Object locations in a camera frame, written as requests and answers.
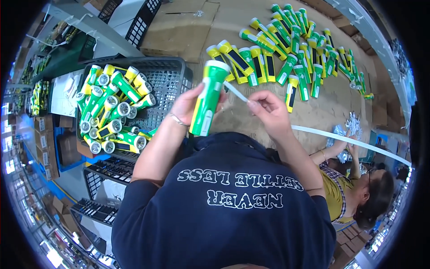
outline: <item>silver bracelet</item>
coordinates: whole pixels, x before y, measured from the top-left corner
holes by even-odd
[[[180,125],[184,125],[187,127],[190,127],[189,125],[186,125],[185,123],[183,123],[180,119],[178,119],[178,117],[175,116],[175,114],[173,114],[172,112],[170,112],[170,116],[172,117],[172,119],[174,121],[176,121],[177,123],[179,123]]]

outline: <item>white cable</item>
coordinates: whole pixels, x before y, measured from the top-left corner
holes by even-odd
[[[318,135],[321,135],[321,136],[327,136],[327,137],[331,137],[331,138],[334,138],[334,139],[337,139],[337,140],[341,140],[341,141],[344,141],[344,142],[347,142],[347,143],[351,143],[351,144],[354,144],[354,145],[357,145],[357,146],[360,146],[360,147],[363,147],[363,148],[366,148],[366,149],[370,149],[372,151],[381,153],[382,155],[391,157],[394,160],[398,160],[399,162],[402,162],[402,163],[406,164],[409,167],[412,166],[412,163],[410,161],[407,161],[407,160],[403,159],[400,156],[397,156],[397,155],[395,155],[395,154],[393,154],[391,152],[388,152],[386,150],[383,150],[381,148],[378,148],[378,147],[375,147],[375,146],[363,143],[361,141],[351,139],[349,137],[340,136],[338,134],[329,133],[329,132],[326,132],[326,131],[321,131],[321,130],[317,130],[317,129],[309,128],[309,127],[303,127],[303,126],[297,126],[297,125],[292,125],[291,127],[292,127],[293,130],[304,131],[304,132],[308,132],[308,133],[314,133],[314,134],[318,134]]]

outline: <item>plaid shirt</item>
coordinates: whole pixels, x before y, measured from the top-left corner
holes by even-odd
[[[345,195],[344,195],[344,191],[343,191],[343,189],[342,189],[342,186],[339,184],[339,182],[338,182],[338,178],[339,177],[343,177],[343,178],[345,178],[347,181],[349,181],[349,179],[348,178],[346,178],[344,175],[342,175],[341,173],[339,173],[338,171],[336,171],[336,170],[334,170],[334,169],[332,169],[332,168],[330,168],[329,167],[329,162],[328,161],[324,161],[324,162],[322,162],[320,165],[319,165],[319,168],[321,169],[321,171],[323,171],[327,176],[329,176],[329,178],[330,179],[332,179],[337,185],[338,185],[338,188],[339,188],[339,191],[341,192],[341,195],[342,195],[342,209],[341,209],[341,214],[339,215],[339,217],[337,218],[337,219],[335,219],[335,220],[333,220],[332,221],[332,223],[335,223],[335,224],[343,224],[343,223],[340,223],[340,222],[338,222],[338,220],[339,219],[341,219],[343,216],[344,216],[344,214],[345,214],[345,211],[346,211],[346,201],[345,201]]]

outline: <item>gold bracelet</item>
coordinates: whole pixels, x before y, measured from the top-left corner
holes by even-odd
[[[327,161],[327,158],[326,158],[326,156],[324,155],[324,151],[323,151],[323,150],[320,150],[320,151],[321,151],[322,155],[324,156],[324,161]]]

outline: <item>bracelet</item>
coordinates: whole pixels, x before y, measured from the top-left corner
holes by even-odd
[[[320,150],[320,151],[321,151],[322,155],[324,156],[324,161],[327,161],[327,158],[326,158],[326,156],[324,155],[324,151],[323,151],[323,150]]]
[[[177,122],[177,123],[179,123],[180,125],[190,127],[189,125],[186,125],[185,123],[183,123],[183,122],[182,122],[178,117],[176,117],[176,116],[175,116],[175,114],[170,113],[170,116],[172,117],[172,119],[173,119],[174,121],[176,121],[176,122]]]

